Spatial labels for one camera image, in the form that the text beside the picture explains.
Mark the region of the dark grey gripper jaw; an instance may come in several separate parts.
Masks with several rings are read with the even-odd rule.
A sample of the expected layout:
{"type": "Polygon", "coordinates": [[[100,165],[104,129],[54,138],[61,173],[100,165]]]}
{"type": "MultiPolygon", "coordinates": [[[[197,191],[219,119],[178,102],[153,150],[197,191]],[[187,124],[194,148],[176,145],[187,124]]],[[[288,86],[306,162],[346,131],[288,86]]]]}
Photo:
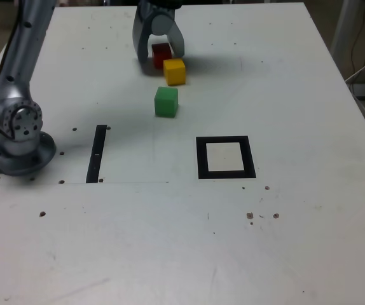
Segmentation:
{"type": "Polygon", "coordinates": [[[132,39],[138,61],[141,64],[145,64],[148,60],[148,39],[152,35],[151,24],[154,16],[154,6],[138,6],[136,9],[132,39]]]}

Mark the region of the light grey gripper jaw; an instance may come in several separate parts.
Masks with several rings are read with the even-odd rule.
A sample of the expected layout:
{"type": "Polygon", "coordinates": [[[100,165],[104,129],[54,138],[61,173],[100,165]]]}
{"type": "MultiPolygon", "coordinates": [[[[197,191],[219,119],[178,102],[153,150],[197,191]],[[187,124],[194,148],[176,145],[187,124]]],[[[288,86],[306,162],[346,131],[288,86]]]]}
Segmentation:
{"type": "Polygon", "coordinates": [[[175,11],[158,12],[152,19],[152,34],[166,35],[174,55],[179,58],[184,56],[185,43],[182,32],[175,21],[175,11]]]}

